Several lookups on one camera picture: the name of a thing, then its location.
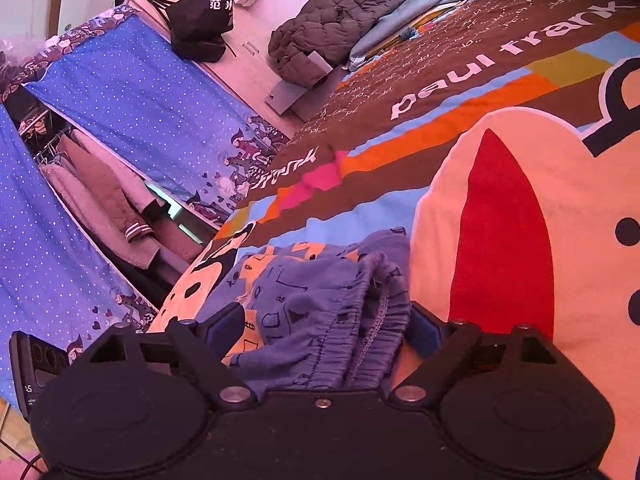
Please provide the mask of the purple cartoon print pants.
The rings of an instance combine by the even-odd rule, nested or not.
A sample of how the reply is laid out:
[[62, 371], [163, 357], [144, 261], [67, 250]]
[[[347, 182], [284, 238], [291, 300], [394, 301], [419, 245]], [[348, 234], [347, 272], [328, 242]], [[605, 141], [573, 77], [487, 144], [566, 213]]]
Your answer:
[[408, 277], [404, 228], [347, 246], [266, 246], [238, 261], [198, 319], [242, 304], [245, 334], [226, 362], [258, 396], [376, 389], [390, 376], [409, 324]]

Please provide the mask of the blue dotted curtain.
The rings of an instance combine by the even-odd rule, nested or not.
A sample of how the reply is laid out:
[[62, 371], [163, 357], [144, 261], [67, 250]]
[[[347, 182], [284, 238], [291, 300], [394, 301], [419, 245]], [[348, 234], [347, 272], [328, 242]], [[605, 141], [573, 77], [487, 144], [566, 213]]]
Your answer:
[[86, 237], [37, 169], [9, 114], [1, 115], [1, 395], [14, 385], [17, 330], [72, 356], [108, 326], [148, 326], [155, 309]]
[[213, 224], [227, 221], [290, 140], [178, 58], [126, 4], [20, 64], [3, 60], [1, 95], [19, 88]]

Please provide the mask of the hanging clothes in wardrobe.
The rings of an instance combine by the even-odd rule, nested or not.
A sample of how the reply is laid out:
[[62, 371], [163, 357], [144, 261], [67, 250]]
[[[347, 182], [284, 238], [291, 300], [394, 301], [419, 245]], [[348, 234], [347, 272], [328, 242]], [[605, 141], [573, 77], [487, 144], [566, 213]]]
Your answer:
[[200, 252], [170, 218], [170, 203], [88, 133], [48, 110], [18, 134], [55, 194], [102, 252], [148, 292], [175, 285]]

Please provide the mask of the colourful cartoon bed cover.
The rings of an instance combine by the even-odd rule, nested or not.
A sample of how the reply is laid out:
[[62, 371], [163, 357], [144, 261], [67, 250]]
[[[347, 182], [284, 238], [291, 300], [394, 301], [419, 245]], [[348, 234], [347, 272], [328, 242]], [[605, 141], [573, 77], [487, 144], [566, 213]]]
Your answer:
[[409, 239], [408, 292], [503, 334], [432, 408], [276, 389], [216, 411], [186, 479], [639, 474], [639, 0], [472, 0], [348, 78], [167, 298], [197, 316], [247, 254]]

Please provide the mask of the grey bedside box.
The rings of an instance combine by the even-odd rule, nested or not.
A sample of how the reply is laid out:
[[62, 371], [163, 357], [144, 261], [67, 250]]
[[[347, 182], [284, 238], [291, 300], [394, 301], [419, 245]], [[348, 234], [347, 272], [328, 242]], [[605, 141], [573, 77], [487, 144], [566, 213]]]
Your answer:
[[[312, 51], [307, 55], [308, 60], [321, 70], [322, 76], [326, 77], [332, 72], [332, 66], [326, 62], [322, 56]], [[265, 103], [279, 116], [289, 110], [304, 94], [308, 92], [306, 87], [291, 84], [281, 80], [276, 84], [265, 97]]]

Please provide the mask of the black hanging bag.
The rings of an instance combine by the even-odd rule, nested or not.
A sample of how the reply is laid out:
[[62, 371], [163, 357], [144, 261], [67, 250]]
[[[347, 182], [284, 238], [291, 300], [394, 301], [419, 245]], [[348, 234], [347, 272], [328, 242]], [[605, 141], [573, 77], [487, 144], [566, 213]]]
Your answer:
[[233, 29], [234, 0], [146, 0], [168, 26], [171, 50], [179, 58], [217, 63], [230, 50], [222, 38]]

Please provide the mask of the light blue pillow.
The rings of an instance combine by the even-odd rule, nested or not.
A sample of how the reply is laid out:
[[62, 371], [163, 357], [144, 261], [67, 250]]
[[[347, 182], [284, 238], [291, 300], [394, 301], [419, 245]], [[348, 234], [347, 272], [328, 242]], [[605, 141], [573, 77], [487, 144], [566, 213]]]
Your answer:
[[347, 68], [353, 72], [363, 66], [377, 47], [413, 27], [419, 18], [433, 11], [447, 11], [464, 0], [404, 0], [397, 9], [379, 18], [375, 25], [352, 47]]

